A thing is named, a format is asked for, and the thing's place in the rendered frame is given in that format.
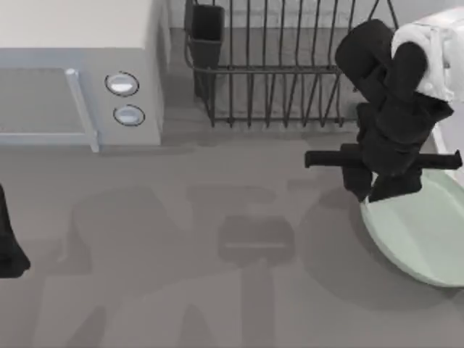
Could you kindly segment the grey microwave door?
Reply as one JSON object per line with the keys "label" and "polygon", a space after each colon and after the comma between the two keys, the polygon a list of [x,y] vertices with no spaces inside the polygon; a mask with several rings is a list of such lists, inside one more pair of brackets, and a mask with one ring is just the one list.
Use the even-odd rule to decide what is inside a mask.
{"label": "grey microwave door", "polygon": [[0,146],[90,147],[65,69],[0,68]]}

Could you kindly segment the large silver microwave knob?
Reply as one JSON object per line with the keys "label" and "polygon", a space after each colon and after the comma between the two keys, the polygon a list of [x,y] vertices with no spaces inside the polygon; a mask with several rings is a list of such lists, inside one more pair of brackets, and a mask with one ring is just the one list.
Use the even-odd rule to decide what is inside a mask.
{"label": "large silver microwave knob", "polygon": [[107,90],[120,97],[129,97],[136,94],[140,88],[138,79],[129,72],[117,72],[107,75],[104,79]]}

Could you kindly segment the pale microwave oven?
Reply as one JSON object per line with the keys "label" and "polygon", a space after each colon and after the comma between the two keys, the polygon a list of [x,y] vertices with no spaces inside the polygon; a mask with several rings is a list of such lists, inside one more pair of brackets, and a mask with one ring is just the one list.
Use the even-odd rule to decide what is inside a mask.
{"label": "pale microwave oven", "polygon": [[[161,144],[170,56],[167,0],[0,0],[0,68],[79,70],[100,149]],[[107,90],[105,77],[120,71],[138,79],[136,94]],[[126,104],[144,111],[140,126],[113,118]]]}

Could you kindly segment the small silver microwave knob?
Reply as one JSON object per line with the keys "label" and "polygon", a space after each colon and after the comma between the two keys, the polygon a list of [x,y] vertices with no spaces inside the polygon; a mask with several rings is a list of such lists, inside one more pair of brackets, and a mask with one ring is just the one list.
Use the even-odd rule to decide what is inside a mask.
{"label": "small silver microwave knob", "polygon": [[116,122],[126,127],[138,127],[146,119],[144,111],[132,104],[114,108],[112,115]]}

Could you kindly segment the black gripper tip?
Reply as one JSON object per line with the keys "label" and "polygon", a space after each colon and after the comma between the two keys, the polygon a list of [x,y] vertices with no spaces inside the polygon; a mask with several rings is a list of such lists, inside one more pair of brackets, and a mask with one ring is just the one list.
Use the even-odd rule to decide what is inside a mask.
{"label": "black gripper tip", "polygon": [[19,278],[30,266],[12,229],[4,188],[0,184],[0,279]]}

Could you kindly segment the pale green plate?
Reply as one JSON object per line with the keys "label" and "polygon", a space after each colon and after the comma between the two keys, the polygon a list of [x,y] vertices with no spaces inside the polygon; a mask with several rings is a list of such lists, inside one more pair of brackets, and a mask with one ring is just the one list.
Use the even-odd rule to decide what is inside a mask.
{"label": "pale green plate", "polygon": [[426,170],[422,189],[360,205],[381,253],[412,278],[464,288],[464,186],[448,172]]}

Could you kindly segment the black cutlery holder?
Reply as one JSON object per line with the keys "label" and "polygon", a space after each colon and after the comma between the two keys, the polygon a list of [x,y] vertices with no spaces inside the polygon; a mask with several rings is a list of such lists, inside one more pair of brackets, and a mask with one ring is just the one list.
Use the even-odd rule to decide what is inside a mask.
{"label": "black cutlery holder", "polygon": [[225,9],[215,4],[186,0],[184,29],[197,69],[216,69],[220,61],[225,28]]}

